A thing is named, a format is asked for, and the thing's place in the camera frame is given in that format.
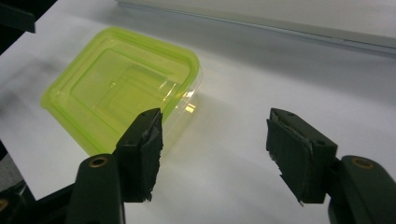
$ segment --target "container lid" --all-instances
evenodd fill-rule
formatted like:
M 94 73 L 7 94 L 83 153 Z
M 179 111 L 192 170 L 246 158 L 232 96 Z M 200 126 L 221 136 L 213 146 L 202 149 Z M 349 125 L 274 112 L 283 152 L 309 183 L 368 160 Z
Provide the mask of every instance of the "container lid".
M 41 105 L 88 154 L 111 153 L 141 112 L 160 107 L 165 121 L 198 70 L 187 49 L 110 27 L 48 87 Z

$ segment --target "brass screw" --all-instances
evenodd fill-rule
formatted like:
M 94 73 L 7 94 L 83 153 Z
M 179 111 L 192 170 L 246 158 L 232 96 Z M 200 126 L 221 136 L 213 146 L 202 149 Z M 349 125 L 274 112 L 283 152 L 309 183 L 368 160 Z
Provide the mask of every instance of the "brass screw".
M 107 162 L 108 162 L 108 159 L 106 157 L 97 157 L 90 161 L 90 166 L 92 168 L 98 168 L 98 167 L 106 165 Z
M 374 164 L 371 161 L 360 157 L 352 158 L 352 163 L 360 167 L 361 169 L 371 170 L 374 168 Z
M 0 199 L 0 212 L 2 212 L 4 209 L 6 209 L 7 206 L 8 206 L 8 200 Z

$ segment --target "plastic container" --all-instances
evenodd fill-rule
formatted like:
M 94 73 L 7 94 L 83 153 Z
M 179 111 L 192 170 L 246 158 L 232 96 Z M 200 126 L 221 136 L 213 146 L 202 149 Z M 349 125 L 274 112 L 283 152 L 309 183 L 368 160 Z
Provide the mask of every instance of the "plastic container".
M 117 27 L 100 32 L 47 88 L 41 105 L 89 154 L 112 153 L 141 112 L 163 112 L 164 152 L 201 82 L 188 49 Z

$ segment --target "translucent container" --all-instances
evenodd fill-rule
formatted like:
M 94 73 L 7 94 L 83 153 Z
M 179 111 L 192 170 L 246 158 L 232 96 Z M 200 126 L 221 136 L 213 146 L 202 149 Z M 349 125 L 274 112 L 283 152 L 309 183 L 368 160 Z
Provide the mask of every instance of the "translucent container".
M 166 153 L 177 123 L 195 109 L 201 78 L 190 50 L 110 27 L 47 88 L 41 105 L 91 156 L 112 153 L 138 114 L 160 107 Z

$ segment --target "white table surface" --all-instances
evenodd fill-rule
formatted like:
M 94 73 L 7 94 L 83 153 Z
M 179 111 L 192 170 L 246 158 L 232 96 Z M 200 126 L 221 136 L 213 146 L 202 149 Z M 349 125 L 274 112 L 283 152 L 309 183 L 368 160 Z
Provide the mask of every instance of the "white table surface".
M 396 48 L 394 0 L 118 0 Z
M 396 58 L 115 1 L 58 1 L 0 56 L 0 138 L 37 198 L 75 181 L 88 156 L 40 97 L 102 29 L 120 26 L 193 50 L 205 71 L 200 104 L 163 158 L 151 203 L 127 223 L 329 223 L 302 208 L 265 141 L 271 107 L 298 114 L 396 179 Z

